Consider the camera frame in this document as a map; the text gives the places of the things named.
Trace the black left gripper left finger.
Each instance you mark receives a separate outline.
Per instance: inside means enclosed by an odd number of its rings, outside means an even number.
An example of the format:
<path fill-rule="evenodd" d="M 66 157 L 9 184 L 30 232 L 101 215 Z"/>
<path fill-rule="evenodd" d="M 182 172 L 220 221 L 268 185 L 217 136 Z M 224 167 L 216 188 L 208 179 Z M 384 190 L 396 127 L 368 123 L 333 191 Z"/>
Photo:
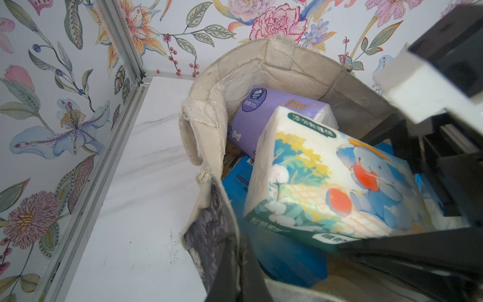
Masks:
<path fill-rule="evenodd" d="M 236 240 L 227 237 L 221 241 L 223 253 L 214 283 L 205 302 L 234 302 L 238 296 L 238 249 Z"/>

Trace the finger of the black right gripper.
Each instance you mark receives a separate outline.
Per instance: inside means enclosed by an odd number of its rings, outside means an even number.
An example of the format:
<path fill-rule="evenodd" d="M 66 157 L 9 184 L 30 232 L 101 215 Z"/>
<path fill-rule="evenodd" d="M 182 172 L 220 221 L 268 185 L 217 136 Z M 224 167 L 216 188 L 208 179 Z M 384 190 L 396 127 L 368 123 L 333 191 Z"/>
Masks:
<path fill-rule="evenodd" d="M 339 253 L 435 301 L 482 298 L 482 228 L 364 239 Z"/>

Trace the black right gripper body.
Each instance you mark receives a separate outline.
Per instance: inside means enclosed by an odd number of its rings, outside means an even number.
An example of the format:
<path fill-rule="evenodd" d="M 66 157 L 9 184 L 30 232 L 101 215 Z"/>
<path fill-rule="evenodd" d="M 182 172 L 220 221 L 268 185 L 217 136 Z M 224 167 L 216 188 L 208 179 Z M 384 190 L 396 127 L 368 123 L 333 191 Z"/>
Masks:
<path fill-rule="evenodd" d="M 428 61 L 457 88 L 473 96 L 482 89 L 482 5 L 454 4 L 405 50 Z M 374 76 L 392 60 L 381 64 Z M 436 210 L 445 221 L 459 217 L 472 227 L 481 226 L 482 134 L 445 110 L 413 124 L 431 126 L 421 134 L 423 149 L 417 166 Z"/>

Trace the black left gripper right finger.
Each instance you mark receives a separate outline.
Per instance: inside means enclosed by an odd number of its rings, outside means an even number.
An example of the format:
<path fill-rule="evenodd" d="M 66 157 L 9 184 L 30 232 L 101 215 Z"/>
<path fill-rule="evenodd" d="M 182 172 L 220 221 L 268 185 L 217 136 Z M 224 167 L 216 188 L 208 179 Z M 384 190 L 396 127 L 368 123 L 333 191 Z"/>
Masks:
<path fill-rule="evenodd" d="M 247 235 L 240 237 L 240 301 L 272 302 L 257 256 Z"/>

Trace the blue white floral tissue pack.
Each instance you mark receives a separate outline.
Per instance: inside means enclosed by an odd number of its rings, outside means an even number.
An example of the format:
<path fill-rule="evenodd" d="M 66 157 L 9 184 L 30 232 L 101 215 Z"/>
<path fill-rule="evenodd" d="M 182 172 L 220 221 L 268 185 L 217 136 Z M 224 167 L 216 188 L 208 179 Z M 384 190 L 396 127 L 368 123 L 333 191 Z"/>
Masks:
<path fill-rule="evenodd" d="M 227 154 L 222 183 L 231 202 L 240 232 L 250 237 L 260 267 L 271 279 L 311 288 L 328 277 L 322 251 L 268 230 L 266 223 L 249 223 L 244 206 L 253 160 L 244 152 Z"/>

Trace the colourful tissue pack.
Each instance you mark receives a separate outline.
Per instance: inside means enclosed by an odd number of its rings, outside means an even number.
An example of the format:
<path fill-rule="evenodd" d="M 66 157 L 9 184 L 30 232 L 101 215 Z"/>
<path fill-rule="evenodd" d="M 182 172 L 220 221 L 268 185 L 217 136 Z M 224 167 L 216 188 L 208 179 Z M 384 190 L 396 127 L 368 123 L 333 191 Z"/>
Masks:
<path fill-rule="evenodd" d="M 284 107 L 260 135 L 244 217 L 327 252 L 435 230 L 406 161 Z"/>

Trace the purple tissue pack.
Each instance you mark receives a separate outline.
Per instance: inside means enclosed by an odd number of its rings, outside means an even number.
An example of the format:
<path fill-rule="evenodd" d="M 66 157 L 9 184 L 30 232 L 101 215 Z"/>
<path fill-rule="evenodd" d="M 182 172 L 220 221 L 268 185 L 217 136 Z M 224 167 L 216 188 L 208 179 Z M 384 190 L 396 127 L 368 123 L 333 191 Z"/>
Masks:
<path fill-rule="evenodd" d="M 338 123 L 329 104 L 276 89 L 254 86 L 241 102 L 229 124 L 227 139 L 250 158 L 254 158 L 260 134 L 280 106 L 338 129 Z"/>

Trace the cream canvas tote bag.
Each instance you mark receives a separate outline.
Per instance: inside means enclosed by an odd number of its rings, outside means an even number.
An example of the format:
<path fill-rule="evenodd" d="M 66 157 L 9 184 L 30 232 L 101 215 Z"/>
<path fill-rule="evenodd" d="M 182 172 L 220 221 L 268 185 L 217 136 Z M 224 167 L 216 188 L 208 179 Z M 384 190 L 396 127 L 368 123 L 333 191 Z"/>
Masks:
<path fill-rule="evenodd" d="M 443 230 L 415 182 L 416 138 L 335 61 L 288 37 L 212 63 L 179 118 L 199 198 L 183 243 L 208 301 L 451 301 L 449 273 L 407 253 Z"/>

